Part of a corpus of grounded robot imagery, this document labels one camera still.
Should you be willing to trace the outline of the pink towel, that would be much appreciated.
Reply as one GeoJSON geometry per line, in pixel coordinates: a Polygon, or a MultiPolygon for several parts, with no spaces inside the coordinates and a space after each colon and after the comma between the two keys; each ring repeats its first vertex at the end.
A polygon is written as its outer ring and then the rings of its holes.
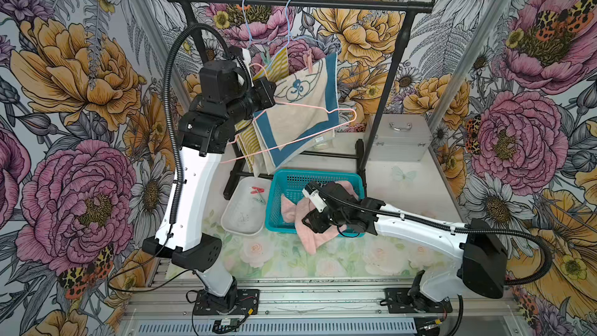
{"type": "Polygon", "coordinates": [[[308,198],[302,198],[296,204],[285,195],[281,196],[281,217],[284,222],[293,224],[306,252],[315,255],[317,249],[339,235],[337,228],[331,226],[324,233],[314,233],[303,223],[303,219],[312,210],[317,210],[308,198]]]}

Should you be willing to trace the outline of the teal plastic basket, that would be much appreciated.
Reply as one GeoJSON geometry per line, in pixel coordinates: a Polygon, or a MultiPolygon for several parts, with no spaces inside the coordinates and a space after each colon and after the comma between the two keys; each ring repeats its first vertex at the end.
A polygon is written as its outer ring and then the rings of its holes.
{"type": "Polygon", "coordinates": [[[303,189],[310,181],[326,184],[331,181],[346,180],[352,186],[359,199],[365,197],[362,179],[357,174],[319,170],[282,169],[272,179],[267,202],[265,227],[274,233],[296,234],[294,223],[284,221],[281,214],[281,197],[285,196],[293,204],[303,198],[303,189]]]}

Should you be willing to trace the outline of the mint clothespin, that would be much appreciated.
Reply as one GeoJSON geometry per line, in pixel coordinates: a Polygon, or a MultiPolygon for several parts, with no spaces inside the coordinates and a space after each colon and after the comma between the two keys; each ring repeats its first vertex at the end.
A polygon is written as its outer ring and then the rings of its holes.
{"type": "Polygon", "coordinates": [[[265,201],[265,199],[263,197],[261,197],[259,194],[258,194],[258,196],[256,196],[256,198],[254,200],[261,203],[262,205],[267,205],[267,202],[265,201]]]}

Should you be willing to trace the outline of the red clothespin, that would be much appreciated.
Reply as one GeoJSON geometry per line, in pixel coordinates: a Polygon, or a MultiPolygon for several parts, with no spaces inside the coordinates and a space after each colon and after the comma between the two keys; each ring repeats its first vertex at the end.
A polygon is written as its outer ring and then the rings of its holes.
{"type": "Polygon", "coordinates": [[[264,194],[264,188],[252,187],[250,194],[264,194]]]}

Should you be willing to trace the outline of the black clothes rack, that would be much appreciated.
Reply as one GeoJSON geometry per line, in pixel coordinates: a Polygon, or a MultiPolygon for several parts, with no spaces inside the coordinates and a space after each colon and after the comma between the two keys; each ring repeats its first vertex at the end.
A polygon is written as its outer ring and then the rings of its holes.
{"type": "Polygon", "coordinates": [[[338,159],[348,159],[356,161],[356,174],[362,179],[363,185],[367,185],[366,181],[366,165],[373,149],[374,139],[378,132],[385,105],[388,101],[390,90],[393,87],[396,72],[399,63],[402,60],[404,51],[410,40],[410,33],[415,20],[415,17],[420,13],[430,14],[435,7],[435,0],[430,2],[384,2],[373,0],[167,0],[168,2],[179,3],[183,8],[183,12],[187,18],[187,27],[180,33],[174,41],[169,50],[166,59],[166,66],[164,72],[164,83],[166,86],[170,84],[172,71],[174,68],[174,61],[177,57],[178,50],[182,43],[188,38],[192,37],[199,45],[199,52],[203,62],[207,62],[207,56],[203,50],[204,41],[201,30],[207,27],[197,21],[193,13],[191,4],[193,2],[206,2],[216,4],[245,4],[261,5],[261,6],[283,6],[289,5],[293,7],[313,7],[317,9],[349,9],[349,10],[379,10],[389,12],[404,12],[405,18],[403,26],[400,29],[395,41],[395,51],[391,58],[391,64],[388,71],[388,76],[380,98],[379,106],[374,116],[374,121],[369,128],[369,134],[366,139],[359,139],[354,147],[355,154],[349,155],[345,153],[334,152],[315,152],[305,151],[305,156],[320,156],[338,159]]]}

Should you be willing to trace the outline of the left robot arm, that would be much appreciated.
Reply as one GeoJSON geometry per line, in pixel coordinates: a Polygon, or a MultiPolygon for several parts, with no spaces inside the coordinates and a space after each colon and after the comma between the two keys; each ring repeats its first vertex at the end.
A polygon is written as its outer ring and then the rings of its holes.
{"type": "Polygon", "coordinates": [[[204,288],[195,307],[229,314],[237,306],[236,279],[219,255],[222,240],[202,232],[203,214],[215,171],[236,136],[236,125],[254,113],[273,107],[275,84],[252,81],[246,62],[210,61],[200,71],[201,93],[190,110],[174,124],[166,119],[174,141],[174,182],[165,222],[155,236],[144,239],[142,250],[171,262],[200,278],[204,288]]]}

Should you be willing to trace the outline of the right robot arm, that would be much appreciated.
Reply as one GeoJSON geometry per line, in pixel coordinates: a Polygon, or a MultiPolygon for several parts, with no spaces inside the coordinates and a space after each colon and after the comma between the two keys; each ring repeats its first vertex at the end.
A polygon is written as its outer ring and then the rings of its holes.
{"type": "Polygon", "coordinates": [[[314,233],[345,226],[357,234],[406,240],[450,258],[450,266],[416,275],[406,301],[418,310],[469,292],[488,299],[503,297],[507,252],[485,222],[465,224],[418,216],[378,199],[358,200],[334,182],[311,181],[303,195],[313,205],[303,224],[314,233]]]}

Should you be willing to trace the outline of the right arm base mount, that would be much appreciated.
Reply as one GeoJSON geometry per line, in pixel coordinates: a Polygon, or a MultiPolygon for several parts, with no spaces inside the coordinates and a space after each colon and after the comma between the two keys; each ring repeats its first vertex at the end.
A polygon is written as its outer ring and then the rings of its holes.
{"type": "Polygon", "coordinates": [[[423,295],[411,296],[406,288],[386,288],[379,305],[386,307],[390,314],[449,314],[452,304],[448,299],[433,302],[423,295]]]}

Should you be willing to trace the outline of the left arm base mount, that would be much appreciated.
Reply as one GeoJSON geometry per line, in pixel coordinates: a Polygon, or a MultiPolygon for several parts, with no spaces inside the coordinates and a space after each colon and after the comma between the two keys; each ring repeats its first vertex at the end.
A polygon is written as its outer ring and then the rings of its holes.
{"type": "Polygon", "coordinates": [[[261,291],[259,289],[230,289],[224,297],[217,297],[202,290],[194,301],[194,316],[238,315],[258,312],[261,291]]]}

